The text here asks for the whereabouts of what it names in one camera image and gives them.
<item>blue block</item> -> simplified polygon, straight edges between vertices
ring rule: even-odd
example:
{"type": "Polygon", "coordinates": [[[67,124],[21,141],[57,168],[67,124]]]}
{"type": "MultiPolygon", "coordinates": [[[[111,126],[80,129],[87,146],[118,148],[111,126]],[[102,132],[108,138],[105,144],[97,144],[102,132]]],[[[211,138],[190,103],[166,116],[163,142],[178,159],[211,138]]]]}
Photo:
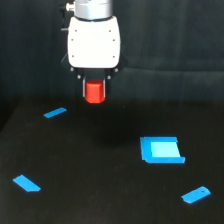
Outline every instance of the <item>blue block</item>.
{"type": "Polygon", "coordinates": [[[140,138],[142,159],[148,163],[184,163],[180,157],[176,137],[140,138]]]}
{"type": "Polygon", "coordinates": [[[13,181],[27,192],[40,190],[40,188],[37,185],[35,185],[33,182],[31,182],[29,179],[27,179],[23,175],[15,178],[13,181]]]}
{"type": "Polygon", "coordinates": [[[61,108],[59,108],[57,110],[53,110],[53,111],[51,111],[49,113],[44,114],[44,116],[46,118],[50,118],[50,117],[56,116],[58,114],[61,114],[61,113],[65,112],[65,111],[67,111],[67,110],[65,108],[61,107],[61,108]]]}
{"type": "Polygon", "coordinates": [[[206,187],[200,187],[194,191],[191,191],[188,194],[182,196],[183,200],[189,204],[194,203],[208,195],[210,195],[210,191],[206,187]]]}

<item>light blue square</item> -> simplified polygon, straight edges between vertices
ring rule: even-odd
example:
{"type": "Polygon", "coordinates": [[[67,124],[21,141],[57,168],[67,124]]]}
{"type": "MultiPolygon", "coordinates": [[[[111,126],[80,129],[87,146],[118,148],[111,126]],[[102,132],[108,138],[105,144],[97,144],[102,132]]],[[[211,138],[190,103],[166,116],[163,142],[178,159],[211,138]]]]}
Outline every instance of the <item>light blue square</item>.
{"type": "Polygon", "coordinates": [[[176,142],[151,142],[152,157],[180,157],[176,142]]]}

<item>gray metal cylinder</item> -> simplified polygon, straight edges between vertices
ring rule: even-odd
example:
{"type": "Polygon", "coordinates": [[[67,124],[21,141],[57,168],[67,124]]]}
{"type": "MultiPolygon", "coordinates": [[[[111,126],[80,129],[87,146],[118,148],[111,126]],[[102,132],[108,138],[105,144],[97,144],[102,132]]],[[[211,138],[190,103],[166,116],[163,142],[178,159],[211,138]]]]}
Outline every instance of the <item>gray metal cylinder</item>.
{"type": "Polygon", "coordinates": [[[113,16],[113,0],[76,0],[74,15],[81,19],[106,19],[113,16]]]}

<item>white robot housing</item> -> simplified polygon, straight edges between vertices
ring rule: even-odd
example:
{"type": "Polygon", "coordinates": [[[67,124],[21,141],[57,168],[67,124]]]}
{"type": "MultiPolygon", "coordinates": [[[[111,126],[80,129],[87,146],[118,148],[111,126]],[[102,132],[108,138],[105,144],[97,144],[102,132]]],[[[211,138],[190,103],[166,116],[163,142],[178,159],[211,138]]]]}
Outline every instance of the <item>white robot housing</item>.
{"type": "Polygon", "coordinates": [[[68,60],[74,68],[114,68],[119,63],[121,39],[112,0],[76,0],[68,27],[68,60]]]}

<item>small blue block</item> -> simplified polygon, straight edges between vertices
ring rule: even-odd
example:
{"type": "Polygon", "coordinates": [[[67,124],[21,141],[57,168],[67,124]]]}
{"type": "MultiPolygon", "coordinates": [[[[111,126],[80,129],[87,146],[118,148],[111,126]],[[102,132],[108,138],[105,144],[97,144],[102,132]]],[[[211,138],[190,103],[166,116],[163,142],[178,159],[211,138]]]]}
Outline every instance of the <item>small blue block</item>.
{"type": "Polygon", "coordinates": [[[195,201],[198,201],[201,198],[204,198],[210,194],[210,191],[206,187],[200,187],[194,191],[191,191],[188,194],[183,195],[182,198],[185,202],[192,204],[195,201]]]}
{"type": "Polygon", "coordinates": [[[56,116],[58,114],[61,114],[61,113],[65,112],[65,111],[67,111],[67,110],[65,108],[61,107],[61,108],[59,108],[57,110],[53,110],[53,111],[51,111],[49,113],[44,114],[44,116],[46,118],[50,118],[50,117],[56,116]]]}
{"type": "Polygon", "coordinates": [[[180,157],[176,137],[140,138],[142,159],[148,163],[184,163],[180,157]]]}
{"type": "Polygon", "coordinates": [[[27,192],[39,191],[41,189],[23,175],[13,179],[13,181],[27,192]]]}

